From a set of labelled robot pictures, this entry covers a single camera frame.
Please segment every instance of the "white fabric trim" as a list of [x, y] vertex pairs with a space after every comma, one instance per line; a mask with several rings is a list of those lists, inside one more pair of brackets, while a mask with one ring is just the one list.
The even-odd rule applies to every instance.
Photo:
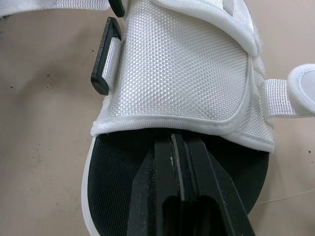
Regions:
[[299, 113], [315, 114], [315, 64], [305, 64], [293, 69], [287, 79], [292, 106]]

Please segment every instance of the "white padded liner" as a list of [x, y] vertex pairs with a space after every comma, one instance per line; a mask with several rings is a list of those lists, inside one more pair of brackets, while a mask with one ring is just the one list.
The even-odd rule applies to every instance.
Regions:
[[92, 135], [146, 127], [233, 132], [249, 104], [251, 57], [208, 22], [148, 0], [129, 6], [120, 71]]

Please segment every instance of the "white mesh fabric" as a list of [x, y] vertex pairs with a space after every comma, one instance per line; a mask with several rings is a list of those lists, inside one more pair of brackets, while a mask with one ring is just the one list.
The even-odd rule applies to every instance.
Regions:
[[207, 21], [234, 38], [253, 57], [260, 55], [260, 41], [243, 0], [233, 1], [233, 16], [222, 0], [151, 0], [162, 7]]
[[205, 21], [148, 0], [129, 6], [120, 71], [92, 134], [145, 127], [234, 131], [249, 103], [246, 52]]
[[[257, 69], [263, 69], [261, 60]], [[263, 87], [264, 78], [261, 73], [254, 70], [254, 78], [257, 87]], [[274, 152], [273, 130], [265, 120], [260, 96], [258, 99], [251, 97], [249, 109], [242, 124], [233, 133], [222, 137], [248, 148]]]

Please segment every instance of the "black plastic buckle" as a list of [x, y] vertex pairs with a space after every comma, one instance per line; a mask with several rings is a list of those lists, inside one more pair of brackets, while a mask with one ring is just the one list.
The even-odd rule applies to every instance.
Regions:
[[91, 75], [91, 83], [101, 95], [108, 95], [109, 92], [108, 83], [102, 77], [102, 73], [112, 37], [117, 37], [121, 40], [122, 32], [117, 20], [113, 17], [108, 17]]
[[109, 4], [117, 17], [123, 17], [125, 15], [124, 6], [121, 0], [108, 0]]

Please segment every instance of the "textured fabric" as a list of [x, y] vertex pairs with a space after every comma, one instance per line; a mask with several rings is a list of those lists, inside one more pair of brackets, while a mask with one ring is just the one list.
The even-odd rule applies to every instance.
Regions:
[[151, 0], [152, 2], [186, 15], [190, 15], [225, 31], [253, 57], [260, 55], [260, 42], [251, 16], [243, 0], [233, 1], [233, 16], [224, 8], [222, 0]]
[[250, 96], [246, 52], [205, 21], [148, 0], [129, 5], [114, 92], [92, 134], [145, 127], [215, 135], [235, 130]]
[[109, 45], [108, 54], [102, 73], [102, 77], [108, 83], [109, 91], [112, 90], [116, 78], [121, 48], [122, 43], [120, 39], [113, 37]]
[[0, 0], [0, 16], [51, 8], [106, 10], [108, 0]]
[[299, 105], [293, 108], [290, 100], [287, 80], [267, 80], [260, 89], [264, 115], [267, 120], [271, 118], [300, 118], [314, 116]]

